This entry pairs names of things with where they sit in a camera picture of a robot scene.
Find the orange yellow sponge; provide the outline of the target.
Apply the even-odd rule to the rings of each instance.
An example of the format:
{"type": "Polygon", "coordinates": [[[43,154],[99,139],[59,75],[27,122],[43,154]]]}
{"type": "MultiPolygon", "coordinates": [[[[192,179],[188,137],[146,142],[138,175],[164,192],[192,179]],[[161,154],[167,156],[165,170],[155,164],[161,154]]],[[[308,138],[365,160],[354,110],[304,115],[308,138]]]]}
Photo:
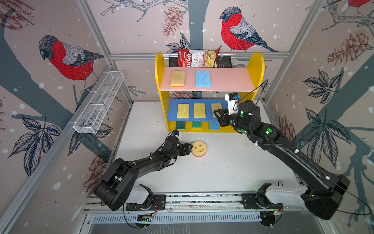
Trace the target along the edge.
{"type": "Polygon", "coordinates": [[[222,107],[221,103],[212,103],[211,104],[211,109],[212,109],[212,115],[213,115],[213,117],[216,118],[216,116],[214,114],[214,111],[221,110],[221,109],[223,109],[223,107],[222,107]]]}

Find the dark green sponge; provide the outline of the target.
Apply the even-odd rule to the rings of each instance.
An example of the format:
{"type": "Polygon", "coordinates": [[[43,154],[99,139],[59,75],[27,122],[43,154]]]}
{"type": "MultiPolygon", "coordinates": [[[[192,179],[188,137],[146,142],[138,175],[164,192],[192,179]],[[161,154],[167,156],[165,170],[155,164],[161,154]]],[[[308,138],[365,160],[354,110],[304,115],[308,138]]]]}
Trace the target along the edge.
{"type": "Polygon", "coordinates": [[[184,131],[186,129],[186,123],[184,121],[177,121],[176,122],[176,130],[184,131]]]}

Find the round smiley face sponge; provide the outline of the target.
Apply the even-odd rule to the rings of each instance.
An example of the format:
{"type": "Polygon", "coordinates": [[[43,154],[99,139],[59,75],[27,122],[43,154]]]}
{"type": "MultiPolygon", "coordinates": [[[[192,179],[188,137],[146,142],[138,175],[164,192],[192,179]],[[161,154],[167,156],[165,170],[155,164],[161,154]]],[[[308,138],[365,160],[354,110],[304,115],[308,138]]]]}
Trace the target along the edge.
{"type": "Polygon", "coordinates": [[[195,157],[203,157],[207,152],[207,145],[202,141],[195,141],[192,143],[191,153],[195,157]]]}

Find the light green sponge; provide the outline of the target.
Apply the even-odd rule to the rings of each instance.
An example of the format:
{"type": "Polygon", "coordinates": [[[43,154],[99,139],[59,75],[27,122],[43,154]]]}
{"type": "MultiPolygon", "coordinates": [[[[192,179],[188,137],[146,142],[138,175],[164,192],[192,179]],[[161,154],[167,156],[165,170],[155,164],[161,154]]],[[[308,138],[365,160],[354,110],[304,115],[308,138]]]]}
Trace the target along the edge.
{"type": "Polygon", "coordinates": [[[202,128],[202,123],[199,121],[194,121],[192,122],[192,128],[193,129],[201,129],[202,128]]]}

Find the blue sponge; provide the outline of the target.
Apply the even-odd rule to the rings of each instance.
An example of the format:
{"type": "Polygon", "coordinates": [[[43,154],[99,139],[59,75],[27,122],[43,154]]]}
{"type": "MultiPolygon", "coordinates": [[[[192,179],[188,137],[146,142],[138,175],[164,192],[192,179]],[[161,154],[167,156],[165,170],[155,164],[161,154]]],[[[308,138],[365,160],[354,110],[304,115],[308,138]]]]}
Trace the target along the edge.
{"type": "Polygon", "coordinates": [[[208,129],[210,131],[219,131],[220,130],[220,124],[219,122],[209,122],[208,123],[208,129]]]}
{"type": "Polygon", "coordinates": [[[197,87],[211,87],[211,79],[209,71],[196,72],[196,86],[197,87]]]}

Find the tan sponge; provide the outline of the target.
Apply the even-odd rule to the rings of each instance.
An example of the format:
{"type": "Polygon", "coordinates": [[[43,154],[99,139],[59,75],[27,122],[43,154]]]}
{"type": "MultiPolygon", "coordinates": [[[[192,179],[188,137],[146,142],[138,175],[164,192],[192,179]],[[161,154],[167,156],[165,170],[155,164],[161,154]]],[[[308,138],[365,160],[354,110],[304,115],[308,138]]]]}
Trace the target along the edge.
{"type": "Polygon", "coordinates": [[[186,71],[172,71],[170,86],[184,87],[185,86],[186,71]]]}

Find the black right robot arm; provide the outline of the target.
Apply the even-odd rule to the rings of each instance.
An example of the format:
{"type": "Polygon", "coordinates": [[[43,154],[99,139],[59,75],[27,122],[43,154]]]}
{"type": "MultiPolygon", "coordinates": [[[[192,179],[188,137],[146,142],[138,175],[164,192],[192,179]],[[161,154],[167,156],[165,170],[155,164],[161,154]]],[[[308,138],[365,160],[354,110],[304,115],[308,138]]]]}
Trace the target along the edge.
{"type": "Polygon", "coordinates": [[[256,193],[257,205],[288,204],[306,208],[313,215],[329,220],[338,211],[350,181],[344,175],[328,172],[300,152],[275,126],[261,121],[260,108],[251,100],[239,103],[238,93],[225,95],[227,109],[213,113],[221,127],[232,127],[244,134],[255,145],[276,156],[306,184],[286,188],[271,183],[263,184],[256,193]]]}

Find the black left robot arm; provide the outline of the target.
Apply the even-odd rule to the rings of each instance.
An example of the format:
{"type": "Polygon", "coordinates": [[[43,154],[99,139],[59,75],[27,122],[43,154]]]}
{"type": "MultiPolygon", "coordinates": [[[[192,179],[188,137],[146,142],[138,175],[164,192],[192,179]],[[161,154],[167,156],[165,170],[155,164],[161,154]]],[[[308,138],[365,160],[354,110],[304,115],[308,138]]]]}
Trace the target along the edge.
{"type": "Polygon", "coordinates": [[[108,206],[112,211],[125,204],[133,205],[140,210],[156,208],[153,191],[143,184],[136,186],[136,180],[171,166],[172,160],[176,161],[178,157],[190,155],[192,148],[190,143],[181,143],[179,131],[174,130],[149,156],[135,161],[116,159],[98,180],[93,193],[101,200],[102,205],[108,206]]]}

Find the yellow shelf unit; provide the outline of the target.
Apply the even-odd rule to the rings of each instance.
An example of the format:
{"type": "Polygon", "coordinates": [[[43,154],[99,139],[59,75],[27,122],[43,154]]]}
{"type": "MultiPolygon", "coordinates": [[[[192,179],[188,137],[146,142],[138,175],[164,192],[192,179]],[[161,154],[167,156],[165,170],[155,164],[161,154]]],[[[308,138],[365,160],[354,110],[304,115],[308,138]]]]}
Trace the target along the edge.
{"type": "Polygon", "coordinates": [[[220,127],[219,131],[210,131],[209,122],[218,122],[212,115],[211,104],[221,103],[223,109],[230,112],[238,110],[238,105],[242,101],[253,101],[260,86],[263,83],[265,74],[265,60],[261,53],[254,53],[246,68],[203,68],[203,67],[167,67],[162,53],[157,53],[155,57],[155,80],[160,96],[163,115],[165,117],[168,131],[176,130],[176,122],[184,121],[186,129],[183,132],[190,133],[234,133],[232,127],[220,127]],[[172,71],[186,71],[185,86],[171,87],[170,79],[172,71]],[[211,87],[196,86],[196,72],[209,71],[211,87]],[[172,98],[172,91],[182,92],[218,92],[226,95],[225,98],[172,98]],[[189,104],[189,118],[178,119],[178,104],[189,104]],[[205,119],[194,118],[194,104],[204,103],[206,108],[205,119]],[[193,129],[192,122],[202,123],[201,129],[193,129]]]}

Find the red cassava chips bag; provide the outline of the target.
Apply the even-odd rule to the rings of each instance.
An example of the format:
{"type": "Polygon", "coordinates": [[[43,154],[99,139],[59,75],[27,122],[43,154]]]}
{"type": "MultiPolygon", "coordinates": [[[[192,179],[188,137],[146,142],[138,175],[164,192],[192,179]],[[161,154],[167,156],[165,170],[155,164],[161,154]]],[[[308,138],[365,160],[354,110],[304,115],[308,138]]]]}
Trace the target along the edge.
{"type": "Polygon", "coordinates": [[[179,67],[216,68],[220,50],[178,49],[179,67]]]}

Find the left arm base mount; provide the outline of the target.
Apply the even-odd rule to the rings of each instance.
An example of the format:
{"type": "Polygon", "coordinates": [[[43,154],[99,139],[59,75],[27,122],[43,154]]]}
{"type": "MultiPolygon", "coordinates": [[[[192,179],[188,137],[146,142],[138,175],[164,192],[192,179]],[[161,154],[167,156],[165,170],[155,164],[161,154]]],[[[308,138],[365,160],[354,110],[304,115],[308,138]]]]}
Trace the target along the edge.
{"type": "Polygon", "coordinates": [[[166,195],[155,194],[143,184],[134,186],[125,202],[126,211],[163,211],[166,195]]]}

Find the aluminium rail frame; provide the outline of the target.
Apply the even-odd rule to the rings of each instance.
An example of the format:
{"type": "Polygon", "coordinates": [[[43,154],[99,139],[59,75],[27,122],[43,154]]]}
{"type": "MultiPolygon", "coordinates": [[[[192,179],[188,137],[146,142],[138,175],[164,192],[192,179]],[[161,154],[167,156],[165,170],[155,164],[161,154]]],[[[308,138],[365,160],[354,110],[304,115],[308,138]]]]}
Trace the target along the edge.
{"type": "Polygon", "coordinates": [[[158,206],[158,213],[191,212],[264,212],[272,210],[307,211],[295,205],[273,205],[267,209],[258,205],[249,206],[249,201],[242,194],[254,194],[254,191],[239,192],[201,192],[201,193],[164,193],[166,198],[158,206]]]}

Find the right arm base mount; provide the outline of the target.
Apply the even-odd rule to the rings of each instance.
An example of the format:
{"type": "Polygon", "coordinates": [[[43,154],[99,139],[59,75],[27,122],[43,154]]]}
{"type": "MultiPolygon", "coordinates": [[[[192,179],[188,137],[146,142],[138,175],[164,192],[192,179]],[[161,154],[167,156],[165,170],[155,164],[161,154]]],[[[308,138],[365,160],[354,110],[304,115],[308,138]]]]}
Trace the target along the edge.
{"type": "Polygon", "coordinates": [[[271,183],[263,184],[258,191],[241,194],[242,202],[245,210],[257,209],[274,209],[282,210],[283,204],[275,204],[266,197],[266,189],[270,187],[271,183]]]}

